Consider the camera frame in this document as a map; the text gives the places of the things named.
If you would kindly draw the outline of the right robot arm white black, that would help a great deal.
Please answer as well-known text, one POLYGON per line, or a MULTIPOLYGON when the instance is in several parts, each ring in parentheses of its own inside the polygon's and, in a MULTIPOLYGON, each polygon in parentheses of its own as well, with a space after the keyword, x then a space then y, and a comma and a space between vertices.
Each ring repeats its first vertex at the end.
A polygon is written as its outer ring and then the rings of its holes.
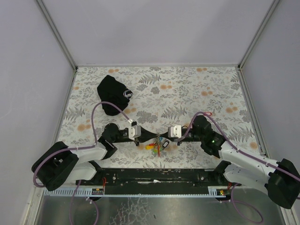
POLYGON ((212 129, 209 115, 192 118, 188 128, 169 127, 163 137, 176 143, 200 142, 207 154, 222 160, 219 167, 225 179, 265 193, 278 206, 290 209, 300 194, 300 174, 288 159, 276 161, 241 150, 223 131, 212 129))

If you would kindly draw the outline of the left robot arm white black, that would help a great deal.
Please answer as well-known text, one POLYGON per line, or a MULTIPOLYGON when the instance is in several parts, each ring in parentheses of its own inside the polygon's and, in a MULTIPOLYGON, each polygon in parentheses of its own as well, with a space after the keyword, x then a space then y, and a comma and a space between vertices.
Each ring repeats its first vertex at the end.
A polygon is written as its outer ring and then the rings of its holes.
POLYGON ((91 180, 97 172, 92 162, 110 158, 117 151, 114 143, 134 142, 138 146, 156 136, 136 122, 122 130, 110 123, 92 146, 69 148, 56 142, 32 166, 34 185, 54 191, 67 181, 91 180))

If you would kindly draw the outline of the key bunch with coloured tags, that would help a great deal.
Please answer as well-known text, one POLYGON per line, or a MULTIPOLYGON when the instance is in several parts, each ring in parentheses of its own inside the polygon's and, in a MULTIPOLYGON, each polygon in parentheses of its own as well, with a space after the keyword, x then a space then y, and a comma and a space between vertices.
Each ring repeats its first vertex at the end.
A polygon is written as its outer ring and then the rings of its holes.
POLYGON ((162 151, 164 151, 164 149, 167 148, 169 144, 170 141, 167 138, 161 135, 157 135, 152 143, 146 145, 145 149, 151 150, 152 152, 156 153, 158 157, 160 157, 162 151))

